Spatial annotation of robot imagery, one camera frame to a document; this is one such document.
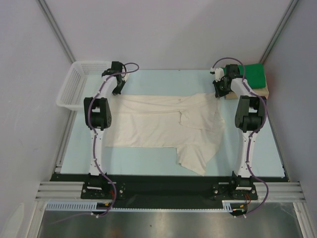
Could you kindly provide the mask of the cream white t shirt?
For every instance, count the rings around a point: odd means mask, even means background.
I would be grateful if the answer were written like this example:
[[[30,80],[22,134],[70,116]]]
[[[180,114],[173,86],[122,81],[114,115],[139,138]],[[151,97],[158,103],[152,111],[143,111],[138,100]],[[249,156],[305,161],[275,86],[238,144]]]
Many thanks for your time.
[[[115,96],[110,110],[106,147],[175,148],[178,164],[201,176],[225,129],[220,102],[208,93]]]

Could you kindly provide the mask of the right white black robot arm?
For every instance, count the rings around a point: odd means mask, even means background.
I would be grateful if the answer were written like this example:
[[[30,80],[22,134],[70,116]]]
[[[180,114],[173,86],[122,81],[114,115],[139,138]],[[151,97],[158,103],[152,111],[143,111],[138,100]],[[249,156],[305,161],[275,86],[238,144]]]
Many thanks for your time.
[[[241,73],[236,64],[228,64],[224,69],[213,66],[211,74],[215,76],[212,83],[217,98],[233,92],[239,99],[234,118],[239,132],[239,152],[236,169],[233,171],[237,181],[229,185],[228,192],[232,198],[240,199],[247,191],[242,181],[254,177],[252,160],[258,133],[267,118],[266,99],[255,93],[248,84],[245,73]]]

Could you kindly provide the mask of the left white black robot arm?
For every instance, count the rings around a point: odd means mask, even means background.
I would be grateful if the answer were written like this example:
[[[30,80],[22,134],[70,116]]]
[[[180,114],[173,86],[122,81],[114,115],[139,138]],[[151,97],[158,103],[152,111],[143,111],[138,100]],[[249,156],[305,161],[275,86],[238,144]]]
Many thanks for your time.
[[[125,84],[125,74],[126,66],[119,61],[113,61],[110,68],[101,74],[102,83],[96,95],[84,99],[85,123],[91,132],[92,141],[89,168],[91,176],[100,176],[105,172],[102,166],[104,138],[112,123],[109,103],[112,95],[121,93]]]

